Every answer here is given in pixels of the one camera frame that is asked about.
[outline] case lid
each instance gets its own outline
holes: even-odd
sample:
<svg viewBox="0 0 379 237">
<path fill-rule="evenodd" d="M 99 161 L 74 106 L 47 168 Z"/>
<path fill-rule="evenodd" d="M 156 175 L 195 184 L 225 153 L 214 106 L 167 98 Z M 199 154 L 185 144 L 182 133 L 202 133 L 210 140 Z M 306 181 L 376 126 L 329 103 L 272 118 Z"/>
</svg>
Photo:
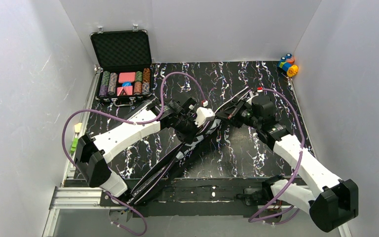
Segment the case lid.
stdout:
<svg viewBox="0 0 379 237">
<path fill-rule="evenodd" d="M 92 33 L 99 65 L 105 70 L 117 70 L 130 66 L 152 63 L 147 31 L 111 31 Z"/>
</svg>

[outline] white wall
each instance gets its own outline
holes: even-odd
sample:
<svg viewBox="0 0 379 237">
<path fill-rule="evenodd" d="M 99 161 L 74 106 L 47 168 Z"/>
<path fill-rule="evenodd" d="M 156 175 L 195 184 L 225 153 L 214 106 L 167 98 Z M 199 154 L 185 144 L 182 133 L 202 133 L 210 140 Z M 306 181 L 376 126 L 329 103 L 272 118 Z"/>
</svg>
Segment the white wall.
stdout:
<svg viewBox="0 0 379 237">
<path fill-rule="evenodd" d="M 379 236 L 379 1 L 323 0 L 294 56 L 315 154 L 359 186 L 352 235 Z"/>
<path fill-rule="evenodd" d="M 0 1 L 0 236 L 41 236 L 66 165 L 62 127 L 92 74 L 58 0 Z"/>
<path fill-rule="evenodd" d="M 292 52 L 320 0 L 60 0 L 89 55 L 89 34 L 149 32 L 156 62 L 277 60 Z"/>
</svg>

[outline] gray floor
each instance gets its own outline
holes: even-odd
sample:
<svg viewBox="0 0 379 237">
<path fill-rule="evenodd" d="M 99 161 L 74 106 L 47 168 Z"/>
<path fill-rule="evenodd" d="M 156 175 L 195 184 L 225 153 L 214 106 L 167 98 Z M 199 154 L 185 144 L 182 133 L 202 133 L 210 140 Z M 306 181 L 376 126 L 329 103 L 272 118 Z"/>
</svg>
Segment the gray floor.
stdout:
<svg viewBox="0 0 379 237">
<path fill-rule="evenodd" d="M 248 223 L 240 216 L 162 216 L 147 218 L 148 237 L 340 237 L 337 229 L 319 230 L 304 212 L 290 222 L 272 227 Z M 141 231 L 143 222 L 132 218 L 127 227 Z M 54 237 L 131 237 L 132 234 L 110 224 L 108 210 L 60 211 Z"/>
</svg>

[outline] poker chip case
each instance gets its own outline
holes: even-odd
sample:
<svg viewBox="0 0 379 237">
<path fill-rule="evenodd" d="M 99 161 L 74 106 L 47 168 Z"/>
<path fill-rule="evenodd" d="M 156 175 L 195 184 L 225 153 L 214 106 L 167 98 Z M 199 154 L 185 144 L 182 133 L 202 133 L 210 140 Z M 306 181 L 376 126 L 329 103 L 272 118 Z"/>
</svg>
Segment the poker chip case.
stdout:
<svg viewBox="0 0 379 237">
<path fill-rule="evenodd" d="M 101 68 L 95 99 L 102 102 L 119 102 L 117 104 L 145 100 L 150 93 L 148 95 L 124 95 L 123 93 L 117 95 L 117 89 L 122 86 L 122 83 L 118 81 L 121 73 L 143 72 L 146 69 L 150 71 L 149 92 L 152 91 L 152 56 L 147 31 L 99 31 L 91 33 L 90 37 Z M 117 74 L 114 95 L 100 95 L 104 72 Z M 131 84 L 134 91 L 136 82 L 133 81 Z"/>
</svg>

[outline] marble tabletop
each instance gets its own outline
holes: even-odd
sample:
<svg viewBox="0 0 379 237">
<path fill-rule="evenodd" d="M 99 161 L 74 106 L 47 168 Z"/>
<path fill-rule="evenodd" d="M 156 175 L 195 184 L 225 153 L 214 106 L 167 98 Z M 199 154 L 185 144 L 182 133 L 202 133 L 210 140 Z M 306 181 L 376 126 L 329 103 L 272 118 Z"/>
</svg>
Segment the marble tabletop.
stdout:
<svg viewBox="0 0 379 237">
<path fill-rule="evenodd" d="M 283 71 L 277 68 L 277 61 L 213 62 L 213 63 L 159 63 L 152 65 L 154 78 L 153 93 L 159 97 L 161 80 L 170 72 L 185 72 L 195 77 L 215 110 L 245 86 L 270 88 L 281 92 L 293 104 L 299 116 L 292 84 Z M 168 79 L 164 96 L 179 98 L 186 93 L 198 102 L 201 99 L 198 88 L 185 76 L 174 75 Z M 289 130 L 299 136 L 299 128 L 287 103 L 279 96 L 268 93 L 277 107 L 277 119 L 286 123 Z M 94 101 L 92 108 L 123 117 L 134 107 L 118 108 L 113 104 Z M 302 129 L 307 138 L 306 147 L 312 152 L 303 119 Z M 101 115 L 90 114 L 87 133 L 95 136 L 111 129 L 117 122 Z M 185 169 L 186 178 L 231 178 L 267 177 L 277 174 L 291 175 L 291 167 L 275 155 L 256 136 L 255 131 L 243 126 L 234 128 L 222 125 L 220 129 L 202 142 L 197 158 Z M 123 178 L 141 178 L 156 161 L 179 144 L 172 129 L 164 129 L 150 135 L 116 156 L 109 166 Z"/>
</svg>

